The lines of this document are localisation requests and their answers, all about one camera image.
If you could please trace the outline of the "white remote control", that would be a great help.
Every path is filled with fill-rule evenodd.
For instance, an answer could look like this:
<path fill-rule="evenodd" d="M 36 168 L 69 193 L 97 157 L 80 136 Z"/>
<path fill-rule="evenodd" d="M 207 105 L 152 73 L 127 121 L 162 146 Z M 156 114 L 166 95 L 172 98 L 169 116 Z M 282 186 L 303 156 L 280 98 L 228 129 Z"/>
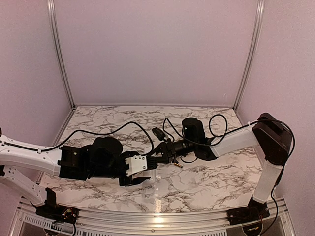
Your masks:
<path fill-rule="evenodd" d="M 156 174 L 157 174 L 157 170 L 153 169 L 153 170 L 145 170 L 145 171 L 138 172 L 136 174 L 133 174 L 132 177 L 134 179 L 140 178 L 140 177 L 149 177 L 149 179 L 147 179 L 147 181 L 150 183 L 155 183 Z"/>

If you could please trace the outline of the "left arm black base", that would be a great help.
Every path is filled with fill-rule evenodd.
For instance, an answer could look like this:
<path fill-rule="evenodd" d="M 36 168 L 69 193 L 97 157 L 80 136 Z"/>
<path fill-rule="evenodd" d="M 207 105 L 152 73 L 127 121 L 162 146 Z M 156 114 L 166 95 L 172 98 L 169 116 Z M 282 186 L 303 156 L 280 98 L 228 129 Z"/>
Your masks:
<path fill-rule="evenodd" d="M 70 224 L 76 223 L 79 209 L 64 205 L 49 205 L 36 206 L 36 214 L 45 218 L 55 220 L 57 222 L 66 222 Z"/>

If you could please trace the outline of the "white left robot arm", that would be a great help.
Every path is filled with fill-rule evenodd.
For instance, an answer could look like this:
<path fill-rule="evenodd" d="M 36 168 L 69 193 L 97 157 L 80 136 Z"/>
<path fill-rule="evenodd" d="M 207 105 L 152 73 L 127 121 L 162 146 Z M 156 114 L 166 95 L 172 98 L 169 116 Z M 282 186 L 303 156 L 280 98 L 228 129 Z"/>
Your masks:
<path fill-rule="evenodd" d="M 27 198 L 52 219 L 62 215 L 56 194 L 38 186 L 16 168 L 22 167 L 58 176 L 86 181 L 96 178 L 118 178 L 121 186 L 137 185 L 145 177 L 134 175 L 155 168 L 154 161 L 134 151 L 123 151 L 122 144 L 112 137 L 98 137 L 91 145 L 44 147 L 0 136 L 0 181 Z"/>

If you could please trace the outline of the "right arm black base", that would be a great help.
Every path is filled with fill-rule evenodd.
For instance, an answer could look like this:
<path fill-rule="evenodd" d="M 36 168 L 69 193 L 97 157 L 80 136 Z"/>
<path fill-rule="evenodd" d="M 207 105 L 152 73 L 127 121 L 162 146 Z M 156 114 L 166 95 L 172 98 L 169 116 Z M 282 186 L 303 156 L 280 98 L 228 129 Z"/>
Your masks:
<path fill-rule="evenodd" d="M 270 216 L 268 206 L 245 206 L 229 209 L 227 219 L 230 225 L 244 224 L 252 221 L 261 220 Z"/>

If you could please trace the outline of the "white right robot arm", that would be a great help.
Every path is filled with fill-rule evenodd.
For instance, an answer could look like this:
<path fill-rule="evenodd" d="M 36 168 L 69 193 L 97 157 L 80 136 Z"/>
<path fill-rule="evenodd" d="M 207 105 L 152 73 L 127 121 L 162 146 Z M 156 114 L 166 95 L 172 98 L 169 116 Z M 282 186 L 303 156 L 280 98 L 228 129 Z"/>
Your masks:
<path fill-rule="evenodd" d="M 234 130 L 225 130 L 221 135 L 212 133 L 210 137 L 206 136 L 202 121 L 193 117 L 182 121 L 177 141 L 166 138 L 166 133 L 158 128 L 154 128 L 153 133 L 161 142 L 148 155 L 164 164 L 189 153 L 200 160 L 212 161 L 241 149 L 256 149 L 263 169 L 249 206 L 244 209 L 248 220 L 255 220 L 263 212 L 263 205 L 281 181 L 295 148 L 290 127 L 269 113 L 262 113 L 258 119 Z"/>

